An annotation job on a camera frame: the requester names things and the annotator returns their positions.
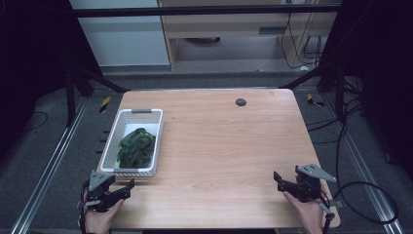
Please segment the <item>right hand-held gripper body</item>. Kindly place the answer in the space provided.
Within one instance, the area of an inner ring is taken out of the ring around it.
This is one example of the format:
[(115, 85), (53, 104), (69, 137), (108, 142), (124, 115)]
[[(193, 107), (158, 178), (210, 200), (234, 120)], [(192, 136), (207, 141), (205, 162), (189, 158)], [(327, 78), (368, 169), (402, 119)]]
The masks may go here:
[(294, 197), (301, 202), (309, 202), (319, 197), (321, 194), (320, 181), (322, 179), (331, 182), (337, 181), (335, 176), (329, 174), (316, 164), (297, 166), (295, 172), (297, 173), (296, 182), (298, 190), (295, 192)]

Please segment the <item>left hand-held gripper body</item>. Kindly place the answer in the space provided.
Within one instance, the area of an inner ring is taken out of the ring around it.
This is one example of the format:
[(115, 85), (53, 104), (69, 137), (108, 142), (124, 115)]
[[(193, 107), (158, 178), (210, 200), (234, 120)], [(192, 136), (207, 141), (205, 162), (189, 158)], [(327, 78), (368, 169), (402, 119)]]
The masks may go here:
[(114, 182), (114, 175), (92, 172), (85, 205), (100, 213), (107, 212), (112, 207), (112, 192), (109, 188)]

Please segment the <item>dark green cloth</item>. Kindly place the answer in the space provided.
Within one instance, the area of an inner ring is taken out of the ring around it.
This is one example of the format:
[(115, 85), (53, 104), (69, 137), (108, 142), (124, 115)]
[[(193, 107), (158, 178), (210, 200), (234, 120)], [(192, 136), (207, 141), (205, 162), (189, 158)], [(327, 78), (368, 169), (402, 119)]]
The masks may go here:
[(144, 128), (137, 128), (119, 143), (117, 161), (122, 169), (148, 168), (155, 148), (156, 137)]

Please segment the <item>white plastic basket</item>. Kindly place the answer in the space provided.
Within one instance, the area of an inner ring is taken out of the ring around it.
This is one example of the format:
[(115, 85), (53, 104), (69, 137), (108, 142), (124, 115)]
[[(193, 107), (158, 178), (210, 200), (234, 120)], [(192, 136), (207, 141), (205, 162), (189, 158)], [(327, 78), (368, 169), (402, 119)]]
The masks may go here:
[[(137, 128), (144, 128), (156, 137), (154, 152), (148, 168), (122, 169), (117, 161), (120, 141)], [(99, 168), (116, 176), (154, 176), (157, 170), (158, 155), (163, 130), (162, 109), (123, 109), (114, 123), (103, 151)]]

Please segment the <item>person's right hand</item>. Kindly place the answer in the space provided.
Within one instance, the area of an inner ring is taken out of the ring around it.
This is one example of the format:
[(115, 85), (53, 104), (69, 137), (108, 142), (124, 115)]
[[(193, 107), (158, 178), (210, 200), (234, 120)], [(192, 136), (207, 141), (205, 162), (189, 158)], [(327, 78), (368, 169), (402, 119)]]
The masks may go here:
[(293, 206), (307, 234), (322, 234), (322, 214), (319, 201), (300, 202), (289, 192), (284, 191), (284, 198)]

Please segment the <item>person's left hand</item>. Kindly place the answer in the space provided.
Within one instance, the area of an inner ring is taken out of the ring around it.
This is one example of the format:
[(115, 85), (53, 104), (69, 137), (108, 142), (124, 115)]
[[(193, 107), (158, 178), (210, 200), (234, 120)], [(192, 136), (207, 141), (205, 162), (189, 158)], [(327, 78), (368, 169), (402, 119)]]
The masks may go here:
[(87, 234), (109, 234), (114, 218), (123, 207), (125, 200), (119, 200), (105, 213), (95, 212), (84, 208), (84, 223)]

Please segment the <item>yellow black floor tape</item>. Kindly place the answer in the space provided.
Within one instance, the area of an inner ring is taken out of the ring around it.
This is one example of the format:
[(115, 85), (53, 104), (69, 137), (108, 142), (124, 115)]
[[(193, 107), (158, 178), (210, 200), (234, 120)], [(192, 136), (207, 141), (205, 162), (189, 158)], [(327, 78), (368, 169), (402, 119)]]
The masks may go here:
[(105, 112), (105, 110), (106, 110), (106, 108), (107, 108), (107, 106), (108, 106), (108, 104), (109, 104), (109, 102), (110, 102), (110, 99), (111, 99), (111, 97), (105, 97), (105, 98), (103, 99), (102, 104), (101, 104), (101, 106), (100, 106), (100, 108), (99, 108), (99, 110), (98, 110), (99, 113), (104, 113), (104, 112)]
[(325, 104), (322, 101), (315, 101), (311, 94), (307, 94), (307, 102), (314, 106), (325, 107)]

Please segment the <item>black metal stand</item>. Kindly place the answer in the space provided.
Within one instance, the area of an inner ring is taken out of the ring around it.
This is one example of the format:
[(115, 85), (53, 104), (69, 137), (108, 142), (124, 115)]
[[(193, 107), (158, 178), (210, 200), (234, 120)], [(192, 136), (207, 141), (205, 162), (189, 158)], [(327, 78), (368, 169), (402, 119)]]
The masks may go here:
[(90, 79), (117, 93), (125, 93), (128, 91), (128, 89), (122, 88), (110, 82), (102, 75), (99, 75), (83, 66), (70, 67), (65, 75), (67, 127), (74, 122), (76, 116), (74, 89), (77, 88), (83, 97), (90, 97), (94, 93), (94, 89), (89, 82)]
[(345, 93), (345, 69), (340, 63), (324, 63), (317, 68), (305, 73), (298, 79), (281, 86), (281, 89), (295, 89), (304, 82), (310, 80), (313, 77), (320, 77), (317, 84), (317, 90), (324, 93), (335, 86), (335, 114), (339, 120), (345, 122), (345, 110), (344, 110), (344, 93)]

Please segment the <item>dark curtain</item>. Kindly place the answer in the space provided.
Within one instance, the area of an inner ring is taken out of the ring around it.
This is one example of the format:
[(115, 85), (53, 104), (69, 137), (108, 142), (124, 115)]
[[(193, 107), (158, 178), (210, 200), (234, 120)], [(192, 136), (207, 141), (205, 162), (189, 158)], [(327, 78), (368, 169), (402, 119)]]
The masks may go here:
[(361, 79), (376, 130), (413, 180), (413, 0), (341, 0), (323, 59)]
[(37, 100), (65, 86), (70, 56), (101, 73), (80, 22), (60, 14), (72, 9), (70, 0), (0, 0), (0, 164)]

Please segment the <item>white cabinet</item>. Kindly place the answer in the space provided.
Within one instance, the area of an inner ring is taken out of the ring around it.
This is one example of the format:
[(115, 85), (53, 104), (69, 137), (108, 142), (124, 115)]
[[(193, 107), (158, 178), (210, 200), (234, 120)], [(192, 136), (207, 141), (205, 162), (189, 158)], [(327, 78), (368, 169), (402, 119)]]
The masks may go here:
[[(74, 10), (156, 8), (157, 0), (69, 0)], [(161, 18), (79, 18), (100, 67), (169, 65)]]

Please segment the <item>light wooden desk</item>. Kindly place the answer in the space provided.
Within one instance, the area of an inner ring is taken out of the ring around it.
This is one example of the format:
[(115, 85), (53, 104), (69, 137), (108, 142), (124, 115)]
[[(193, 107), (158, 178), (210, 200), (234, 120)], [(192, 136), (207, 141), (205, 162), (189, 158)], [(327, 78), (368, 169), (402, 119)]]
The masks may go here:
[[(158, 0), (161, 7), (313, 5), (340, 0)], [(337, 14), (284, 13), (201, 16), (163, 16), (168, 39), (275, 35), (287, 64), (303, 62), (304, 45), (309, 37), (329, 34)]]

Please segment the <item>aluminium floor rail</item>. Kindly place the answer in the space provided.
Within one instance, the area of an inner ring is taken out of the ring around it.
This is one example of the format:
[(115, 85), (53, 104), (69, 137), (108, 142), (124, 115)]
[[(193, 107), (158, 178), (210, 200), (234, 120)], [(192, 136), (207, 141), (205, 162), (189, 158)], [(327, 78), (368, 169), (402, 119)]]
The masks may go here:
[(377, 180), (367, 167), (365, 161), (362, 159), (361, 154), (357, 148), (357, 145), (351, 136), (351, 134), (346, 130), (346, 126), (342, 123), (342, 120), (346, 119), (344, 114), (338, 114), (335, 110), (334, 99), (331, 95), (322, 95), (325, 100), (325, 104), (331, 113), (333, 118), (338, 118), (339, 121), (336, 123), (336, 127), (340, 131), (337, 153), (340, 152), (340, 145), (344, 144), (349, 158), (352, 161), (353, 166), (357, 171), (357, 175), (360, 180), (363, 181), (363, 187), (369, 197), (374, 210), (384, 226), (388, 234), (405, 234), (401, 224), (399, 223), (396, 215), (395, 206), (391, 205), (391, 200), (385, 195), (385, 192), (374, 188), (371, 184), (376, 185)]
[(75, 116), (71, 124), (69, 124), (62, 134), (51, 159), (49, 160), (46, 169), (43, 171), (38, 180), (30, 198), (28, 199), (24, 209), (19, 215), (19, 218), (14, 223), (10, 234), (26, 234), (30, 224), (37, 214), (40, 205), (48, 191), (50, 184), (55, 177), (59, 164), (82, 120), (85, 113), (85, 108), (89, 102), (88, 97), (81, 97), (79, 105), (75, 109)]

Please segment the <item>black horizontal frame bar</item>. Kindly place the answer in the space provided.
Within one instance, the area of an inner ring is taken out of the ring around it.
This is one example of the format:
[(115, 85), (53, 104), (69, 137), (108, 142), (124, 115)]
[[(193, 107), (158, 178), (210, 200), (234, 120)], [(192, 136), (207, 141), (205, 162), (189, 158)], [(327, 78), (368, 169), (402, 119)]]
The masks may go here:
[(124, 9), (81, 9), (72, 10), (77, 18), (103, 17), (152, 17), (152, 16), (201, 16), (236, 14), (284, 14), (284, 13), (332, 13), (341, 9), (340, 4), (315, 5), (242, 5), (242, 6), (199, 6)]

